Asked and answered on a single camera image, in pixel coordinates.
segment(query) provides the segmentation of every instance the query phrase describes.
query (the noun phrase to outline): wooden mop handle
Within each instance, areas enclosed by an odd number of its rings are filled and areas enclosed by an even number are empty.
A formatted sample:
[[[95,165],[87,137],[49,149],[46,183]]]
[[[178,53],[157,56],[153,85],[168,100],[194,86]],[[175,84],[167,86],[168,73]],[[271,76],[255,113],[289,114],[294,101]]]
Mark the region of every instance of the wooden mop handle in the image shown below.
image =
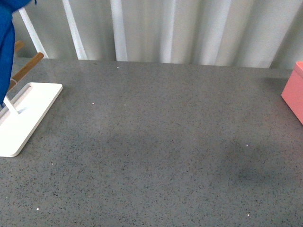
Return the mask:
[[[19,72],[10,80],[9,91],[35,66],[43,59],[42,53],[37,53]]]
[[[24,47],[24,42],[22,42],[22,41],[17,41],[17,42],[15,42],[15,52],[17,52],[17,51],[19,51],[22,47]]]

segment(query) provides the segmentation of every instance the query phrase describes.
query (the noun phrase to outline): gray countertop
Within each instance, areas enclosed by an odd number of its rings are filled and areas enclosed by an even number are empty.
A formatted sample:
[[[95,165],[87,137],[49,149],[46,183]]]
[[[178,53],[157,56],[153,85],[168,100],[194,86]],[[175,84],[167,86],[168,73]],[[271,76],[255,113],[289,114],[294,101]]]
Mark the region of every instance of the gray countertop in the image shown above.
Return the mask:
[[[15,59],[14,71],[27,59]],[[63,91],[0,158],[0,226],[303,225],[291,70],[42,60]]]

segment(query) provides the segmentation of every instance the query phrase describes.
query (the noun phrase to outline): pink box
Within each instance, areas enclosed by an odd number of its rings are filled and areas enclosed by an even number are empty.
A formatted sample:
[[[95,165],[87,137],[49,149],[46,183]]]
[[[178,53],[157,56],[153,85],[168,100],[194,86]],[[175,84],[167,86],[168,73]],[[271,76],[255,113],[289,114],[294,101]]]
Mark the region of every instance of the pink box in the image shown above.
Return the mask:
[[[303,61],[294,65],[281,96],[303,124]]]

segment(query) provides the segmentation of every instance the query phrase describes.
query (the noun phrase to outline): blue cloth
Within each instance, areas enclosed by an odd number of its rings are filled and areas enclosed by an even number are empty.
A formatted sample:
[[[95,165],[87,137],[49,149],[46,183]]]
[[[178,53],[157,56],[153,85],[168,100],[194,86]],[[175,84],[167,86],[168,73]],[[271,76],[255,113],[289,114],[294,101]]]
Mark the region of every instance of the blue cloth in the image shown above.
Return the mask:
[[[31,0],[0,0],[0,105],[8,91],[13,66],[15,29],[12,14]]]

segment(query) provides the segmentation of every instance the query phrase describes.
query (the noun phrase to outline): white curtain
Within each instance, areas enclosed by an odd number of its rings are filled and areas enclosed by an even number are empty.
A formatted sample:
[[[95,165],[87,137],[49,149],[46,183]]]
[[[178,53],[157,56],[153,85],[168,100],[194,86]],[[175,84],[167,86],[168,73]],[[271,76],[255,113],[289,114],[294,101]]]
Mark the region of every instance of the white curtain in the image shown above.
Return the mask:
[[[21,57],[284,69],[303,61],[303,0],[38,0],[13,23]]]

